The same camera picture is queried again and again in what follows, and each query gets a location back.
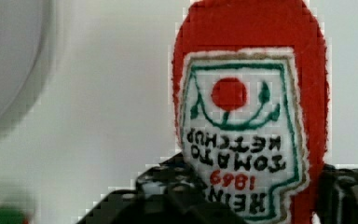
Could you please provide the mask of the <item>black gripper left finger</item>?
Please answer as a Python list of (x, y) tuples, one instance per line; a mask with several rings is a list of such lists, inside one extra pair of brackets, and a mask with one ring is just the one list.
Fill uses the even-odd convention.
[(204, 184), (177, 154), (136, 178), (134, 189), (109, 193), (76, 224), (247, 224), (210, 203)]

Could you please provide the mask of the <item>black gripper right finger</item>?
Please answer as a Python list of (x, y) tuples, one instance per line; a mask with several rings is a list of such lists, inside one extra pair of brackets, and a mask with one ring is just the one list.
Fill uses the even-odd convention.
[(324, 166), (316, 214), (321, 224), (358, 224), (358, 169)]

